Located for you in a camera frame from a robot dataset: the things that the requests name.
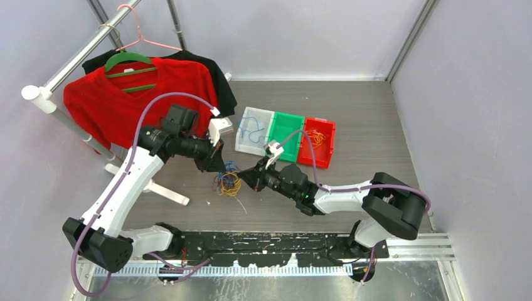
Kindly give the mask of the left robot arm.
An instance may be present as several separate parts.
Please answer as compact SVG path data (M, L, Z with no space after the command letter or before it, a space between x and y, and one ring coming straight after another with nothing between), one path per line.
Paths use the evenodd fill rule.
M221 135L232 131L226 117L212 118L203 137L190 135L196 111L172 105L160 126L145 125L114 178L81 218L68 218L63 232L75 253L115 273L134 257L146 254L174 259L182 255L182 232L167 223L123 230L123 224L152 177L174 156L194 160L201 172L222 172Z

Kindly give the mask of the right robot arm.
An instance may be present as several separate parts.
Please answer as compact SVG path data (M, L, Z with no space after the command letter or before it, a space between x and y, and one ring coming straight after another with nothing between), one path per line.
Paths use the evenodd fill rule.
M238 172L238 177L256 192L269 188L293 200L308 216L347 211L368 214L355 222L347 240L350 253L358 258L391 237L416 240L431 205L425 193L385 172L359 184L328 186L310 181L295 164L278 171L263 158L254 167Z

